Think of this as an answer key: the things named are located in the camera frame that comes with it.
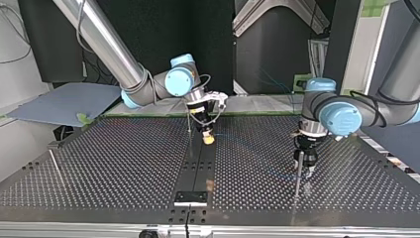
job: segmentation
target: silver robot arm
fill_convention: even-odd
[[[328,78],[307,82],[294,138],[304,166],[317,161],[316,147],[329,134],[347,137],[361,126],[397,126],[420,121],[420,24],[414,21],[376,96],[352,92],[337,95],[336,83]]]
[[[94,53],[104,62],[121,85],[121,96],[130,108],[146,106],[158,99],[171,96],[184,97],[188,113],[196,121],[205,144],[214,141],[213,123],[208,115],[208,103],[227,97],[225,93],[205,92],[205,84],[190,54],[170,61],[171,70],[152,76],[136,62],[120,39],[101,8],[94,0],[53,0],[64,16],[76,28],[77,34],[89,44]]]

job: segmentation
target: blue joint cap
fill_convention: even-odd
[[[416,123],[416,122],[419,122],[419,121],[420,121],[420,104],[418,104],[417,111],[414,113],[413,117],[411,117],[411,119],[409,121],[401,124],[401,126]]]
[[[187,94],[194,85],[192,72],[185,67],[175,67],[171,69],[164,79],[164,86],[167,92],[173,96],[183,96]]]
[[[123,98],[124,104],[126,104],[127,107],[131,109],[142,107],[141,105],[134,102],[129,95],[127,95],[127,92],[124,90],[121,90],[121,98]]]
[[[170,66],[175,67],[182,63],[195,62],[191,54],[185,54],[170,60]]]
[[[335,91],[336,81],[325,77],[314,77],[307,81],[305,91]]]
[[[319,121],[333,135],[349,136],[362,126],[362,114],[348,102],[332,102],[319,112]]]

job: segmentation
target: yellow object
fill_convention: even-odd
[[[211,145],[214,142],[214,136],[203,137],[203,142],[206,145]]]

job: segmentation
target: perforated metal table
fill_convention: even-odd
[[[103,118],[0,183],[0,236],[7,226],[40,222],[181,233],[370,227],[420,237],[420,184],[357,137],[322,144],[316,172],[295,199],[290,133],[297,120],[221,117],[216,143],[205,146],[188,134],[186,118]],[[207,206],[174,206],[178,191],[207,191]]]

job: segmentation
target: cable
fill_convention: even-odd
[[[290,93],[290,95],[287,95],[287,98],[289,99],[289,102],[292,106],[292,110],[293,110],[292,112],[293,112],[293,114],[295,114],[294,97],[293,97],[293,92],[290,90],[290,88],[287,87],[286,85],[284,85],[283,83],[277,82],[276,80],[274,80],[274,78],[272,78],[263,68],[261,68],[260,71],[262,71],[271,81],[273,81],[275,85],[281,87],[283,89],[284,94],[287,94],[287,92]]]
[[[407,6],[408,10],[411,12],[413,17],[420,22],[420,13],[417,11],[417,9],[414,7],[411,0],[404,0],[405,5]]]
[[[210,82],[210,80],[211,80],[211,75],[210,74],[201,74],[199,77],[200,77],[200,79],[201,79],[201,77],[203,77],[203,76],[206,76],[207,77],[207,80],[203,83],[203,84],[201,84],[201,85],[199,85],[199,86],[201,86],[201,87],[204,87],[205,85],[207,85],[209,82]]]
[[[101,61],[99,60],[99,56],[96,56],[96,66],[99,68],[99,70],[105,75],[105,76],[112,76],[112,73],[106,73],[105,70],[101,67]]]
[[[29,53],[31,52],[31,50],[32,50],[32,48],[29,47],[28,48],[28,51],[23,56],[21,56],[21,57],[19,57],[17,59],[10,59],[10,60],[6,60],[6,61],[0,61],[0,63],[3,64],[3,63],[10,63],[10,62],[15,62],[15,61],[23,60],[24,58],[26,58],[29,55]]]
[[[12,21],[10,20],[10,18],[3,11],[3,8],[5,8],[6,10],[11,11],[16,16],[16,18],[19,19],[19,21],[21,23],[22,31],[24,32],[24,36],[22,36],[22,34],[18,31],[18,29],[16,29],[15,25],[13,25]],[[16,10],[14,10],[13,8],[9,7],[8,5],[6,5],[6,4],[0,5],[0,10],[1,10],[2,15],[4,16],[4,18],[6,19],[6,21],[11,25],[11,27],[16,32],[16,34],[18,34],[19,38],[21,38],[22,41],[25,42],[29,46],[28,51],[23,56],[21,56],[19,58],[16,58],[16,59],[9,59],[9,60],[5,60],[5,61],[0,61],[0,64],[10,63],[10,62],[15,62],[15,61],[22,60],[22,59],[26,58],[31,53],[31,50],[32,50],[31,45],[29,44],[29,39],[28,39],[28,35],[26,33],[24,22],[23,22],[21,16],[19,15],[19,13]]]
[[[77,16],[76,37],[77,37],[77,41],[79,42],[82,48],[84,48],[87,52],[91,54],[95,54],[92,50],[90,50],[87,46],[85,46],[80,39],[80,36],[81,36],[80,27],[81,27],[81,22],[83,20],[83,13],[84,13],[83,8],[84,8],[85,3],[86,3],[86,0],[82,0],[82,2],[80,3],[79,14]]]
[[[16,16],[16,18],[19,20],[19,22],[20,22],[20,24],[21,24],[21,28],[22,28],[22,31],[23,31],[23,33],[24,33],[24,36],[22,36],[22,34],[18,31],[18,29],[16,29],[16,27],[15,27],[15,25],[13,25],[13,23],[12,23],[12,21],[10,21],[10,18],[6,15],[6,13],[3,11],[3,9],[2,8],[5,8],[6,10],[9,10],[9,11],[11,11],[15,16]],[[4,5],[0,5],[0,9],[1,9],[1,12],[3,13],[3,16],[5,17],[5,19],[6,19],[6,21],[10,24],[10,26],[15,30],[15,32],[18,34],[18,36],[22,39],[22,41],[24,41],[26,44],[28,44],[29,45],[29,38],[28,38],[28,34],[27,34],[27,32],[26,32],[26,30],[25,30],[25,25],[24,25],[24,20],[22,19],[22,17],[19,15],[19,13],[15,10],[15,9],[13,9],[13,8],[11,8],[10,6],[8,6],[8,5],[6,5],[6,4],[4,4]]]
[[[309,24],[309,56],[311,58],[312,65],[314,67],[315,77],[317,77],[318,75],[317,75],[317,70],[315,68],[315,59],[314,59],[314,56],[313,56],[313,53],[312,53],[312,43],[311,43],[311,40],[312,40],[312,25],[314,24],[314,18],[315,18],[317,6],[318,6],[318,3],[315,1],[314,10],[312,11],[311,23]]]
[[[196,118],[196,117],[195,117],[192,113],[190,113],[190,112],[189,112],[189,110],[188,110],[188,113],[189,113],[189,115],[192,117],[192,119],[193,119],[195,122],[197,122],[197,123],[198,123],[198,124],[200,124],[201,126],[205,127],[205,126],[208,126],[208,125],[210,125],[210,124],[212,124],[212,123],[216,123],[217,119],[219,119],[219,117],[222,115],[223,111],[224,111],[224,109],[223,109],[223,110],[219,109],[219,112],[217,113],[216,117],[215,117],[215,118],[213,118],[211,121],[206,122],[206,123],[203,123],[203,122],[201,122],[200,120],[198,120],[198,119],[197,119],[197,118]]]
[[[376,98],[374,98],[374,97],[372,97],[372,96],[369,96],[369,95],[364,95],[364,94],[362,94],[362,93],[359,93],[359,92],[357,92],[357,91],[350,91],[350,95],[354,98],[354,99],[356,99],[356,100],[358,100],[359,102],[362,102],[362,103],[364,103],[365,105],[367,105],[368,107],[370,107],[371,109],[373,109],[373,111],[374,111],[374,119],[373,119],[373,121],[371,122],[371,124],[370,124],[370,126],[373,126],[375,123],[376,123],[376,121],[377,121],[377,117],[380,117],[380,120],[382,120],[382,125],[380,126],[380,127],[386,127],[387,126],[387,121],[386,121],[386,119],[385,119],[385,117],[383,116],[383,114],[379,111],[379,105],[377,104],[377,100],[376,100]],[[367,103],[366,101],[363,101],[363,100],[359,100],[358,98],[356,98],[355,97],[355,95],[358,95],[358,96],[360,96],[360,97],[363,97],[363,98],[367,98],[367,99],[369,99],[372,103],[373,103],[373,105],[374,106],[372,106],[372,105],[370,105],[369,103]]]

